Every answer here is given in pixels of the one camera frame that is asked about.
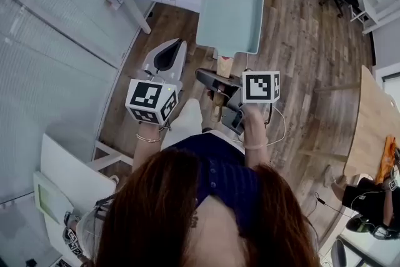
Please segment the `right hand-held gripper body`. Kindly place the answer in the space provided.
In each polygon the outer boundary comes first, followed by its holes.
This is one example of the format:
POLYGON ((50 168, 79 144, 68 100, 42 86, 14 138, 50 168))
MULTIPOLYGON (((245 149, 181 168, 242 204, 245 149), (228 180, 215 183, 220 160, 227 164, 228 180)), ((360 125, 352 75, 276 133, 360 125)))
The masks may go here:
POLYGON ((273 105, 280 98, 281 75, 279 71, 243 71, 237 86, 233 88, 227 104, 222 108, 222 123, 237 135, 244 131, 244 104, 269 105, 269 124, 273 105))

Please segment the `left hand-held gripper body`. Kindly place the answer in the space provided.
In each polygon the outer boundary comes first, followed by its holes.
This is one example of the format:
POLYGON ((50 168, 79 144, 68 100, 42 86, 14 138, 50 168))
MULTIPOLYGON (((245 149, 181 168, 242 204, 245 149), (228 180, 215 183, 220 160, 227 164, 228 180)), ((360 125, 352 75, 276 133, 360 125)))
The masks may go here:
POLYGON ((160 71, 145 64, 129 83, 125 107, 139 122, 164 125, 179 103, 183 68, 160 71))

